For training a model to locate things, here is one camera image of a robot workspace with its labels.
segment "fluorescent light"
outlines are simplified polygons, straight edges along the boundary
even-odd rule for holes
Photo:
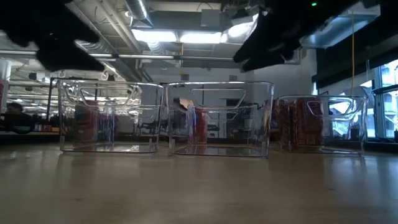
[[[112,72],[116,73],[116,69],[115,69],[114,67],[108,65],[107,63],[104,63],[104,65],[105,65],[108,69],[110,69]]]
[[[154,42],[176,42],[177,37],[172,31],[155,31],[155,30],[131,30],[137,40],[154,43]]]
[[[99,58],[98,60],[102,62],[115,62],[116,58]]]
[[[228,30],[228,35],[230,37],[232,37],[232,38],[233,37],[239,37],[239,36],[247,33],[252,25],[253,25],[253,22],[245,22],[245,23],[242,23],[242,24],[238,24],[238,25],[232,26]]]
[[[259,14],[257,13],[257,14],[255,14],[255,15],[253,15],[253,22],[254,21],[256,21],[256,19],[259,17]]]
[[[226,34],[223,34],[223,35],[221,36],[220,42],[221,42],[221,43],[226,43],[227,40],[228,40],[228,36],[227,36]]]
[[[221,41],[221,33],[192,32],[182,35],[180,41],[183,43],[193,44],[219,44]]]

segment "white wall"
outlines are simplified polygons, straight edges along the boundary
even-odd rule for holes
[[[283,95],[310,95],[311,77],[317,74],[315,50],[306,50],[300,65],[274,65],[254,71],[256,81],[272,82],[275,85],[274,98]]]
[[[376,77],[376,73],[378,72],[378,68],[374,68],[368,72],[368,74],[362,73],[354,76],[354,87],[360,86],[367,81],[373,80]],[[350,92],[351,89],[352,78],[346,78],[339,82],[333,83],[331,85],[319,88],[319,94],[328,92],[328,95],[339,95],[344,91]]]
[[[168,68],[167,70],[147,68],[146,70],[155,83],[180,82],[181,73],[189,74],[190,82],[228,81],[230,75],[237,75],[239,81],[245,81],[248,74],[254,73],[241,73],[236,68]]]
[[[239,81],[267,81],[275,84],[274,96],[311,94],[311,77],[317,73],[317,56],[313,49],[304,50],[300,65],[274,65],[255,71],[241,73],[233,68],[147,68],[155,83],[180,82],[180,73],[190,75],[190,82],[228,81],[230,75],[237,75]]]

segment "plastic bin handle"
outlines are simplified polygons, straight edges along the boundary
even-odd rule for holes
[[[98,107],[98,105],[90,105],[90,104],[87,103],[86,98],[85,98],[85,96],[83,94],[83,90],[85,90],[85,89],[98,89],[98,90],[103,89],[103,90],[108,90],[108,89],[110,89],[110,87],[108,87],[108,86],[105,87],[105,86],[85,86],[85,85],[81,86],[81,85],[78,85],[78,91],[77,92],[80,95],[81,99],[83,100],[83,103],[86,106],[88,106],[88,107]],[[112,103],[110,101],[110,104],[107,104],[106,106],[123,107],[123,106],[126,106],[131,99],[135,99],[135,97],[133,96],[134,90],[132,88],[128,88],[128,87],[120,88],[119,87],[117,90],[130,90],[131,93],[129,94],[128,98],[126,99],[126,101],[123,104],[122,103],[120,103],[120,104]]]
[[[348,107],[347,107],[347,109],[346,109],[346,111],[344,112],[344,113],[341,113],[341,114],[329,114],[329,107],[328,107],[328,111],[324,111],[323,113],[321,113],[321,114],[316,114],[313,110],[312,110],[312,108],[311,108],[311,106],[310,106],[310,104],[311,103],[318,103],[320,106],[322,106],[322,104],[324,103],[324,102],[322,102],[321,100],[311,100],[311,101],[307,101],[307,103],[306,103],[306,105],[307,105],[307,108],[310,110],[310,112],[311,112],[311,114],[312,115],[314,115],[314,116],[322,116],[322,117],[330,117],[330,118],[333,118],[333,117],[342,117],[342,116],[347,116],[347,115],[350,115],[350,114],[354,114],[354,113],[356,113],[358,110],[359,110],[359,107],[355,110],[355,111],[350,111],[353,107],[354,107],[354,104],[353,104],[353,102],[352,102],[352,100],[348,100],[348,99],[335,99],[335,100],[331,100],[331,101],[328,101],[328,103],[348,103],[349,105],[348,105]]]
[[[206,106],[206,105],[200,104],[197,101],[197,99],[195,98],[195,96],[192,93],[193,91],[241,91],[241,92],[243,92],[243,94],[242,94],[242,97],[240,98],[240,100],[238,101],[238,103],[236,104],[236,106]],[[201,108],[201,109],[236,109],[236,108],[239,108],[244,97],[246,96],[246,90],[242,89],[242,88],[228,88],[228,89],[225,89],[225,88],[193,88],[190,90],[190,93],[198,105],[196,107]]]
[[[209,116],[211,119],[218,120],[218,121],[233,121],[235,117],[238,115],[239,112],[237,111],[229,111],[229,112],[224,112],[220,113],[219,111],[207,111],[206,114]],[[233,114],[234,116],[232,118],[215,118],[213,117],[212,114]]]

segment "table surface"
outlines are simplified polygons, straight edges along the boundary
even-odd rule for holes
[[[2,223],[398,223],[398,157],[0,146]]]

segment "clear plastic bin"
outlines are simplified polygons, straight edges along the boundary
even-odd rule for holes
[[[276,108],[282,151],[364,152],[365,96],[282,96]]]
[[[61,150],[156,152],[163,92],[150,83],[59,80]]]
[[[171,153],[267,156],[273,92],[267,82],[167,85]]]

